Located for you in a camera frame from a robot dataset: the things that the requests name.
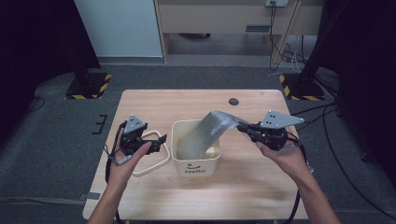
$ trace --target yellow and black tape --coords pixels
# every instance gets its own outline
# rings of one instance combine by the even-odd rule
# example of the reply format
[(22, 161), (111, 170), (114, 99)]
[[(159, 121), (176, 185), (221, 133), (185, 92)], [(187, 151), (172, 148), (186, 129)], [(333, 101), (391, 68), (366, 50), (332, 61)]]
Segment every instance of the yellow and black tape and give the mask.
[(107, 84), (110, 81), (111, 75), (107, 74), (103, 84), (96, 94), (84, 95), (84, 94), (76, 94), (76, 95), (66, 95), (66, 99), (76, 99), (76, 100), (86, 100), (86, 99), (100, 99), (102, 98), (105, 90), (107, 88)]
[(290, 91), (288, 82), (284, 76), (279, 76), (280, 83), (282, 84), (283, 91), (285, 92), (286, 99), (288, 100), (308, 100), (308, 101), (322, 101), (325, 100), (322, 96), (306, 96), (306, 95), (293, 95)]

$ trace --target person's right hand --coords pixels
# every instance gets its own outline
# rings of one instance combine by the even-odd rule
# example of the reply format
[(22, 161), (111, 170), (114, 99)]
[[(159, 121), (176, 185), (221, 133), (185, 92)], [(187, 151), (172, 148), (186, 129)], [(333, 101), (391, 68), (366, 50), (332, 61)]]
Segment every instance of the person's right hand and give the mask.
[[(287, 141), (285, 146), (291, 145), (293, 142)], [(281, 151), (274, 151), (266, 145), (257, 142), (256, 146), (262, 152), (262, 155), (276, 162), (276, 164), (288, 174), (294, 181), (301, 179), (304, 175), (311, 174), (302, 151), (298, 147), (293, 147)]]

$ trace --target black stand base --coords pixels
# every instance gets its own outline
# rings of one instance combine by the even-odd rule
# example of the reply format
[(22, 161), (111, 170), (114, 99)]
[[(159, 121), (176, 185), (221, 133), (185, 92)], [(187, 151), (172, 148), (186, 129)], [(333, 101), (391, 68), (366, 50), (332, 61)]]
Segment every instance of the black stand base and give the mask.
[(324, 100), (324, 94), (317, 83), (301, 86), (298, 83), (299, 74), (284, 74), (281, 82), (290, 100)]
[(68, 99), (96, 99), (103, 95), (104, 85), (107, 84), (107, 73), (90, 73), (90, 84), (81, 83), (77, 77), (66, 92)]

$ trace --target floor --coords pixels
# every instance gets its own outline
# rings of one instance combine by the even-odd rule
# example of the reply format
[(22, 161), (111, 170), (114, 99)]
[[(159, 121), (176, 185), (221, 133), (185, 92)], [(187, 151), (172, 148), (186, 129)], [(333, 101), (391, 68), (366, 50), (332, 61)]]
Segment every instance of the floor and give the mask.
[[(315, 46), (317, 37), (307, 35), (304, 37), (304, 57), (307, 59)], [(301, 52), (301, 37), (291, 35), (286, 50), (298, 54)], [(135, 59), (135, 61), (104, 62), (102, 64), (151, 64), (164, 66), (246, 66), (269, 67), (271, 50), (267, 47), (263, 35), (183, 35), (173, 34), (169, 54), (166, 62), (151, 59)], [(302, 69), (302, 63), (291, 64), (286, 57), (291, 58), (289, 52), (284, 51), (285, 61), (279, 67), (294, 67)]]

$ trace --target wall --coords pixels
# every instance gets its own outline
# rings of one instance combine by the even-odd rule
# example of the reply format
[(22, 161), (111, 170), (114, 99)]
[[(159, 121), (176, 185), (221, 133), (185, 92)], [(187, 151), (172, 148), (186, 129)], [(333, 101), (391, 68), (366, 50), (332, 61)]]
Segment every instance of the wall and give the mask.
[(75, 0), (98, 57), (162, 57), (154, 2)]

